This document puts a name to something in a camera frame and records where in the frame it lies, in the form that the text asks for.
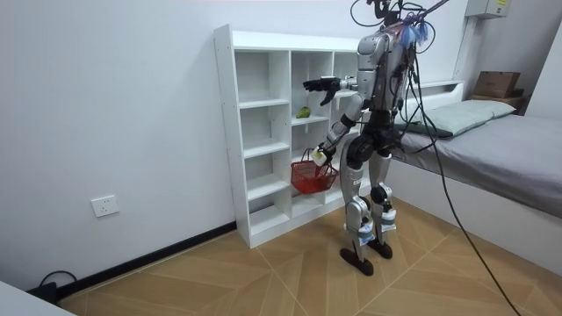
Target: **humanoid robot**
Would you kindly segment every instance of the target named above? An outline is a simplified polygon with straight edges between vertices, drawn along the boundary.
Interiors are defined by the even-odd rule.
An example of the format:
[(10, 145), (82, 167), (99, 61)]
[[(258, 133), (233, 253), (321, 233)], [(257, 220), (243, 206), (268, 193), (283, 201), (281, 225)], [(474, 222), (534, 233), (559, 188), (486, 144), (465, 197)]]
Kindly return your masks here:
[[(396, 211), (391, 204), (393, 192), (384, 181), (392, 159), (390, 149), (398, 141), (393, 130), (394, 117), (405, 102), (408, 76), (416, 54), (415, 40), (404, 45), (398, 39), (400, 28), (404, 25), (400, 19), (402, 1), (397, 3), (400, 11), (389, 11), (390, 2), (374, 1), (376, 16), (384, 19), (384, 25), (359, 42), (356, 77), (322, 77), (304, 83), (306, 90), (327, 91), (321, 105), (329, 103), (338, 90), (357, 91), (340, 121), (330, 129), (326, 141), (313, 151), (313, 160), (318, 166), (331, 162), (343, 136), (357, 124), (365, 110), (371, 112), (361, 134), (345, 142), (340, 166), (345, 229), (354, 249), (343, 248), (340, 256), (366, 276), (373, 274), (373, 266), (365, 256), (366, 246), (385, 259), (393, 257), (385, 232), (396, 228)], [(359, 196), (365, 162), (369, 162), (373, 205)]]

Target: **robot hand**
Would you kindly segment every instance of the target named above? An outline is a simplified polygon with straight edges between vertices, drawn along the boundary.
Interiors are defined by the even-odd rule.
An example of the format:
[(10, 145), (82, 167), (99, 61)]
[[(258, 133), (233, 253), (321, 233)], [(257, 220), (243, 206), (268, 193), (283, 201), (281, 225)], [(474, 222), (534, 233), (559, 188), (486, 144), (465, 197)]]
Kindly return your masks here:
[(320, 145), (318, 145), (317, 148), (314, 149), (312, 157), (314, 163), (316, 163), (318, 167), (321, 167), (326, 166), (330, 162), (332, 162), (334, 155), (335, 147), (324, 148), (324, 143), (322, 142), (320, 143)]
[(328, 104), (335, 96), (335, 93), (340, 89), (340, 78), (329, 76), (321, 77), (318, 80), (311, 80), (304, 82), (305, 90), (307, 91), (327, 91), (326, 97), (320, 103), (320, 106)]

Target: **shelving unit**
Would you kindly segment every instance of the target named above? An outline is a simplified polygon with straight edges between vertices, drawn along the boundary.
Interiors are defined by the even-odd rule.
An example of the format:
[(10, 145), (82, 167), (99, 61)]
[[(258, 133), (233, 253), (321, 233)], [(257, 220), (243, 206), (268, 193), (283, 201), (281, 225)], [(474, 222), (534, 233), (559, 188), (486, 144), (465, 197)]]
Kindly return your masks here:
[[(291, 163), (326, 139), (355, 93), (339, 91), (338, 106), (320, 106), (324, 93), (307, 93), (302, 83), (355, 75), (358, 39), (239, 32), (225, 25), (214, 40), (234, 215), (253, 248), (343, 206), (339, 179), (326, 192), (296, 191)], [(304, 106), (311, 115), (296, 118)], [(358, 127), (346, 138), (358, 136)], [(339, 155), (334, 165), (339, 168)], [(363, 184), (361, 194), (369, 189)]]

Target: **power outlet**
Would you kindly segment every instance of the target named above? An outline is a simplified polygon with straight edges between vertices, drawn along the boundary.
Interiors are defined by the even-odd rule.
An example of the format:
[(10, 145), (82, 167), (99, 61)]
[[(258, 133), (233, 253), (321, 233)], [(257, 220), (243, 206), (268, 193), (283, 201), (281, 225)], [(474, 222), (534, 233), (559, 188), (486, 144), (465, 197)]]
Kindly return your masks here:
[(102, 217), (119, 212), (119, 205), (117, 204), (117, 199), (115, 198), (115, 196), (102, 197), (91, 200), (91, 206), (94, 208), (96, 217)]

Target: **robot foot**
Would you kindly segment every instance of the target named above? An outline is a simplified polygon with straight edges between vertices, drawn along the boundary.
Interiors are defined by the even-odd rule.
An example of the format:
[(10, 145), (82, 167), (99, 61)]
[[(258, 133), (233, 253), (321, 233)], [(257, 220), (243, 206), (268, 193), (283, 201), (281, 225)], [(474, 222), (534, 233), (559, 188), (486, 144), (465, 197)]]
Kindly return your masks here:
[(378, 254), (385, 259), (391, 259), (393, 257), (393, 249), (387, 243), (381, 245), (378, 243), (378, 240), (374, 240), (374, 241), (369, 241), (367, 243), (367, 246), (371, 247), (373, 250), (378, 252)]
[(345, 262), (356, 267), (364, 275), (368, 277), (373, 275), (374, 269), (372, 267), (372, 263), (367, 259), (361, 262), (354, 251), (349, 250), (347, 248), (342, 248), (340, 250), (340, 256), (343, 258), (343, 260), (345, 260)]

